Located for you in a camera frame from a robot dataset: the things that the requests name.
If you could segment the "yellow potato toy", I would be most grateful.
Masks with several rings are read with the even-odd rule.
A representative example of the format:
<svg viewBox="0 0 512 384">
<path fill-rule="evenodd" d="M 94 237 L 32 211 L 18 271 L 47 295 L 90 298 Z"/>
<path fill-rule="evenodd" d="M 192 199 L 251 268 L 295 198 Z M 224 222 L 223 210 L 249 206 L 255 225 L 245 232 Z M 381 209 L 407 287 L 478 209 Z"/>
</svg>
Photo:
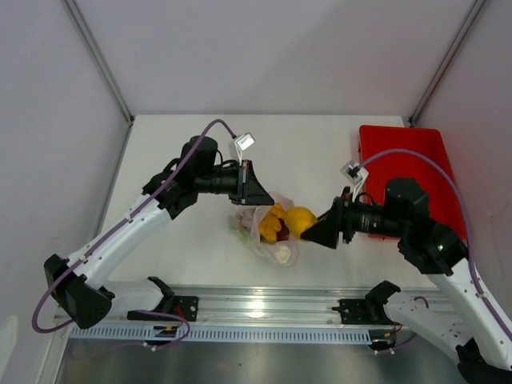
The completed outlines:
<svg viewBox="0 0 512 384">
<path fill-rule="evenodd" d="M 292 235 L 300 238 L 304 231 L 317 223 L 318 218 L 303 206 L 293 206 L 286 212 L 284 221 Z"/>
</svg>

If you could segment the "clear zip top bag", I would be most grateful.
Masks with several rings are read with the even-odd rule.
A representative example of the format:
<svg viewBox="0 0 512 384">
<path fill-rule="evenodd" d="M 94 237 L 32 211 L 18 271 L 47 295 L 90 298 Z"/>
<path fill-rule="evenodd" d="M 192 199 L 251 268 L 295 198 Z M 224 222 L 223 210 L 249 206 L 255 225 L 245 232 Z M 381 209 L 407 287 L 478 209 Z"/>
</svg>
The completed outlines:
<svg viewBox="0 0 512 384">
<path fill-rule="evenodd" d="M 285 223 L 285 213 L 294 203 L 271 192 L 272 206 L 244 206 L 229 216 L 229 226 L 254 254 L 280 266 L 293 266 L 298 259 L 295 237 Z"/>
</svg>

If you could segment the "papaya slice toy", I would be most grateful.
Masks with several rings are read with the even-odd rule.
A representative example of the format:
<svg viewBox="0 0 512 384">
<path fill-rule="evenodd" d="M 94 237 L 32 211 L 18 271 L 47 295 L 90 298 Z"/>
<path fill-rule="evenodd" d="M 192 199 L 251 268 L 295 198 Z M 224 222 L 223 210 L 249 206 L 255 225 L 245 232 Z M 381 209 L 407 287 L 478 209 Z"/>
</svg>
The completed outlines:
<svg viewBox="0 0 512 384">
<path fill-rule="evenodd" d="M 286 224 L 283 223 L 280 231 L 276 233 L 276 241 L 283 242 L 283 241 L 288 241 L 289 239 L 290 239 L 290 230 L 286 226 Z"/>
</svg>

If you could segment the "white green leek toy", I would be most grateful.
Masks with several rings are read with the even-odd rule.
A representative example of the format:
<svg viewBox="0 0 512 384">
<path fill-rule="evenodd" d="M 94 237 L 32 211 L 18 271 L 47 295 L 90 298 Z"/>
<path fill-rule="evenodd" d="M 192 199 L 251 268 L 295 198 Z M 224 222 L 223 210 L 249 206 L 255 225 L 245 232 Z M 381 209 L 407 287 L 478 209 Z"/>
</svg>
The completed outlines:
<svg viewBox="0 0 512 384">
<path fill-rule="evenodd" d="M 235 222 L 230 230 L 245 248 L 260 258 L 280 266 L 293 266 L 297 261 L 296 249 L 288 241 L 268 242 L 257 226 L 248 229 Z"/>
</svg>

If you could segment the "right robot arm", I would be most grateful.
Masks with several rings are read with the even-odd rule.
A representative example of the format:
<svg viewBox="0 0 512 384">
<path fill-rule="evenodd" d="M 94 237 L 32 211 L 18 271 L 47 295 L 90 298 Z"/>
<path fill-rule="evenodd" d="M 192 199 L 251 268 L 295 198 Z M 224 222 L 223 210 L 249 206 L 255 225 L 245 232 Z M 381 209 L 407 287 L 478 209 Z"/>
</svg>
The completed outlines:
<svg viewBox="0 0 512 384">
<path fill-rule="evenodd" d="M 345 188 L 301 238 L 334 249 L 356 233 L 396 238 L 399 253 L 440 289 L 461 319 L 449 322 L 383 281 L 366 294 L 358 322 L 404 325 L 451 358 L 468 383 L 511 381 L 511 340 L 484 304 L 490 294 L 478 292 L 484 285 L 470 270 L 467 245 L 430 217 L 429 197 L 414 179 L 389 180 L 383 205 L 360 202 Z"/>
</svg>

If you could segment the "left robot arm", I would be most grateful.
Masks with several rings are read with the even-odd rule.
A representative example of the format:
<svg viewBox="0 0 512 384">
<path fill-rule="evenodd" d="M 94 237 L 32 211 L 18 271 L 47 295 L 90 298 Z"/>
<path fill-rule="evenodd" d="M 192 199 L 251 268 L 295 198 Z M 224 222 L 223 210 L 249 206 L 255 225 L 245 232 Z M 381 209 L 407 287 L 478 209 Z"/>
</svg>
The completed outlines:
<svg viewBox="0 0 512 384">
<path fill-rule="evenodd" d="M 81 329 L 110 314 L 130 320 L 163 320 L 176 313 L 172 289 L 159 278 L 140 282 L 109 280 L 117 266 L 153 232 L 195 204 L 200 194 L 224 194 L 239 206 L 272 206 L 250 160 L 217 164 L 217 142 L 192 137 L 179 158 L 144 185 L 135 204 L 107 232 L 66 258 L 56 254 L 44 263 L 51 297 Z"/>
</svg>

